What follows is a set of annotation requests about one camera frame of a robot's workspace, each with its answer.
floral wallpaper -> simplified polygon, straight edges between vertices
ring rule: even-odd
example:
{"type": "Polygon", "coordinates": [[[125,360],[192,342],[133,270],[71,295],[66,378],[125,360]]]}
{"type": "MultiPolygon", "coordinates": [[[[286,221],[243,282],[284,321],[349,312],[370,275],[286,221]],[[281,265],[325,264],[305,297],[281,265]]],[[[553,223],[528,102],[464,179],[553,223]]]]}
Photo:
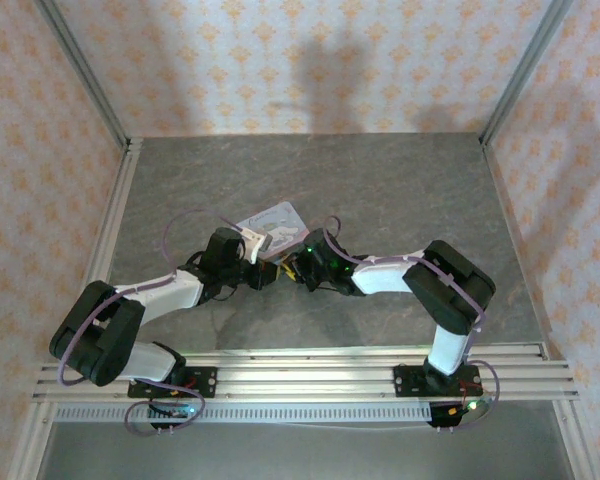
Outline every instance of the floral wallpaper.
{"type": "Polygon", "coordinates": [[[121,152],[30,0],[0,0],[0,479],[121,152]]]}
{"type": "Polygon", "coordinates": [[[480,131],[549,0],[60,0],[132,136],[480,131]]]}
{"type": "Polygon", "coordinates": [[[600,450],[600,0],[576,0],[495,141],[496,178],[551,340],[600,450]]]}

gray stone surface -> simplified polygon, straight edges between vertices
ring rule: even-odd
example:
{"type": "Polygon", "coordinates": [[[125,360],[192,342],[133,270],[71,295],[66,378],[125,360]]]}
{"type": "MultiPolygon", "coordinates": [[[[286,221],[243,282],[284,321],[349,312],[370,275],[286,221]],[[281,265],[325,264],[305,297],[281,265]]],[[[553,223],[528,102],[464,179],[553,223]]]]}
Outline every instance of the gray stone surface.
{"type": "MultiPolygon", "coordinates": [[[[138,162],[111,280],[166,273],[159,238],[177,212],[213,207],[240,221],[283,200],[309,229],[329,214],[353,254],[405,254],[446,240],[496,283],[478,343],[540,341],[496,190],[474,134],[267,135],[147,139],[138,162]]],[[[169,248],[178,262],[205,247],[220,222],[191,215],[169,248]]],[[[139,339],[179,351],[419,345],[434,322],[412,297],[309,293],[282,277],[226,302],[162,317],[139,339]]]]}

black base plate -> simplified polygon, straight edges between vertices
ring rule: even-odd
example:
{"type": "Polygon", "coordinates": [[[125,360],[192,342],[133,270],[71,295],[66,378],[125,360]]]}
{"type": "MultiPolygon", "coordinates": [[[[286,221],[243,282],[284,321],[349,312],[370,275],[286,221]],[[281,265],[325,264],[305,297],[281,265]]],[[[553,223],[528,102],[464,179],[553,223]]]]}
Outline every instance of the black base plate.
{"type": "MultiPolygon", "coordinates": [[[[188,388],[195,390],[204,398],[214,398],[216,396],[216,386],[218,378],[218,369],[216,367],[185,367],[184,383],[191,385],[188,388]]],[[[129,383],[127,391],[129,398],[187,398],[192,397],[188,393],[171,395],[171,392],[164,388],[154,387],[146,383],[136,382],[135,385],[129,383]]]]}
{"type": "Polygon", "coordinates": [[[434,389],[427,383],[423,366],[398,365],[393,367],[393,386],[396,397],[480,397],[482,396],[482,380],[480,371],[474,365],[460,365],[456,373],[449,378],[449,385],[444,392],[434,389]],[[461,391],[461,383],[467,385],[467,391],[461,391]]]}

